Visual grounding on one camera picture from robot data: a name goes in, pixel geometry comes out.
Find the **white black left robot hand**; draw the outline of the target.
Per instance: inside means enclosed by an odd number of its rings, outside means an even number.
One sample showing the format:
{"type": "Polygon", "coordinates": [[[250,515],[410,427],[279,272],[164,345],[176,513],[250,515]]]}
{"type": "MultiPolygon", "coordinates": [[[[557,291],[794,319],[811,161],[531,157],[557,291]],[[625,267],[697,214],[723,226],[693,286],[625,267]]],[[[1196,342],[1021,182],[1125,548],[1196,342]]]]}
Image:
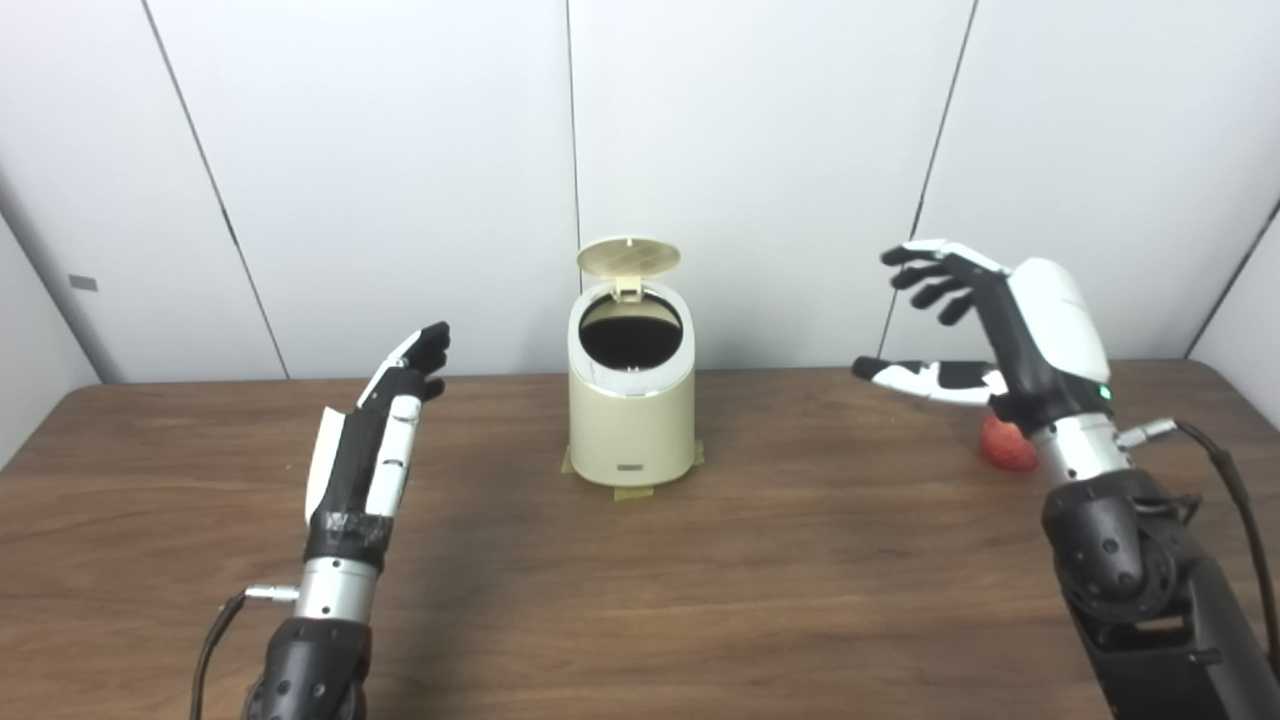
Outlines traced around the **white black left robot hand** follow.
{"type": "Polygon", "coordinates": [[[443,395],[451,327],[413,332],[383,360],[355,406],[325,407],[303,506],[307,561],[338,559],[383,571],[425,404],[443,395]]]}

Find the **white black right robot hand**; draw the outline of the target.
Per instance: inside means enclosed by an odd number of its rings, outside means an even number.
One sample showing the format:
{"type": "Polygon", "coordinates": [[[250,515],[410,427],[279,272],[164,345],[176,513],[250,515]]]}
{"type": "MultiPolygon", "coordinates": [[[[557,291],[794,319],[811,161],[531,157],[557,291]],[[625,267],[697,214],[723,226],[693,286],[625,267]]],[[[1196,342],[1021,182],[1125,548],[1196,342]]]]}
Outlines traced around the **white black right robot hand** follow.
{"type": "Polygon", "coordinates": [[[975,313],[995,352],[992,363],[886,361],[859,356],[854,377],[936,402],[988,406],[1032,437],[1073,416],[1110,415],[1111,370],[1100,332],[1071,275],[1030,258],[1014,269],[947,240],[913,240],[881,256],[901,266],[896,290],[915,290],[911,305],[942,299],[942,325],[975,313]]]}

